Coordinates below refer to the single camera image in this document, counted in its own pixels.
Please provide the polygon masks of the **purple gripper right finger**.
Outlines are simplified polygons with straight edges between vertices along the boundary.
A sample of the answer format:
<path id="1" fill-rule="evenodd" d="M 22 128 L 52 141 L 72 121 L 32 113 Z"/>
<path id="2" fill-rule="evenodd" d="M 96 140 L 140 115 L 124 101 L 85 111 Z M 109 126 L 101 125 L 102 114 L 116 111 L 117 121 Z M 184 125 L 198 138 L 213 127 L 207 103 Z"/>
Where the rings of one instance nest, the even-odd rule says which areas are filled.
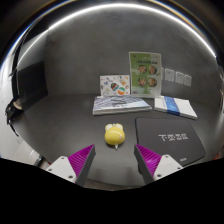
<path id="1" fill-rule="evenodd" d="M 170 155 L 159 155 L 139 144 L 134 145 L 134 155 L 145 184 L 150 184 L 182 169 L 182 166 Z"/>

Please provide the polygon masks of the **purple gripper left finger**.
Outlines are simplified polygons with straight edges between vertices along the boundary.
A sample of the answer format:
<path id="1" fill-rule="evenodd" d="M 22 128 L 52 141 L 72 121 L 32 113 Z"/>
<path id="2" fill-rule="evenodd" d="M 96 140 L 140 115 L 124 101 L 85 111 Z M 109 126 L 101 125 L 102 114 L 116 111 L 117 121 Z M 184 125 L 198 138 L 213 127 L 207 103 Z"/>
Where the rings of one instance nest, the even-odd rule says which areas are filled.
<path id="1" fill-rule="evenodd" d="M 92 144 L 69 157 L 60 156 L 47 168 L 47 171 L 83 187 L 95 155 L 95 145 Z"/>

